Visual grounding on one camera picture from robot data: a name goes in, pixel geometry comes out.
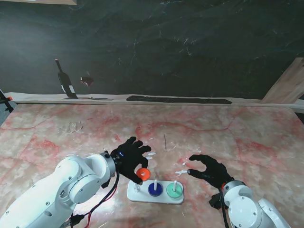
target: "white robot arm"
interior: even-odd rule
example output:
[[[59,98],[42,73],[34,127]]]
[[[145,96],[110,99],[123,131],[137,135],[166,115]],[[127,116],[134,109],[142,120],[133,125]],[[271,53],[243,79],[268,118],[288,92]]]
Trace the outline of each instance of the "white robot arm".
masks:
[[[0,227],[65,228],[76,204],[94,196],[114,174],[115,162],[107,153],[67,157],[13,202]]]
[[[256,202],[252,190],[241,181],[227,183],[223,197],[233,228],[290,228],[274,205],[266,199]]]

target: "table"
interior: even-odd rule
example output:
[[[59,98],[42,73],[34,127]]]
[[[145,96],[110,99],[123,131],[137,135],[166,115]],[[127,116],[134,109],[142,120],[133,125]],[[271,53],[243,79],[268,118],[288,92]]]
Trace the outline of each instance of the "table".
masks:
[[[303,226],[304,126],[291,109],[277,107],[19,104],[0,128],[0,213],[63,158],[112,151],[133,135],[155,153],[146,155],[153,178],[183,183],[185,201],[130,202],[121,177],[91,228],[224,227],[221,211],[208,204],[217,190],[184,173],[204,170],[188,160],[194,153],[218,159],[256,200],[272,202],[291,227]],[[76,213],[89,211],[110,187]]]

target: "green ring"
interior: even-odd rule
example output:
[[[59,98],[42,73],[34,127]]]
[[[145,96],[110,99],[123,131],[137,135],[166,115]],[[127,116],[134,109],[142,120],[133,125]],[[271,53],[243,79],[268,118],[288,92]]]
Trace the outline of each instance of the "green ring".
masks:
[[[176,191],[173,191],[173,187],[174,187],[174,183],[171,183],[168,185],[167,187],[167,194],[171,197],[171,198],[178,198],[182,195],[182,188],[179,184],[176,185]]]

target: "white base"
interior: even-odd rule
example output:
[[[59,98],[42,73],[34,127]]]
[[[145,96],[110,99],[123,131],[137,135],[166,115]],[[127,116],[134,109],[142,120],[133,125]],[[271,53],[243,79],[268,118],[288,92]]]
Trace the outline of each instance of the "white base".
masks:
[[[137,202],[148,202],[148,203],[169,203],[169,204],[181,204],[184,201],[184,187],[180,182],[177,182],[178,185],[182,188],[182,195],[177,199],[173,199],[167,194],[167,186],[173,181],[158,180],[158,183],[162,185],[162,194],[160,196],[151,196],[148,191],[150,184],[154,183],[154,180],[147,180],[142,183],[139,192],[136,192],[134,189],[134,182],[129,181],[127,197],[131,201]]]

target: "wooden frame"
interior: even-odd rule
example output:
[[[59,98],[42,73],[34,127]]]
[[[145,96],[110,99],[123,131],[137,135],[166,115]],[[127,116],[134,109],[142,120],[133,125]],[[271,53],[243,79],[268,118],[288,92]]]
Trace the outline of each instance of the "wooden frame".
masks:
[[[304,94],[304,58],[292,62],[261,103],[293,104]]]

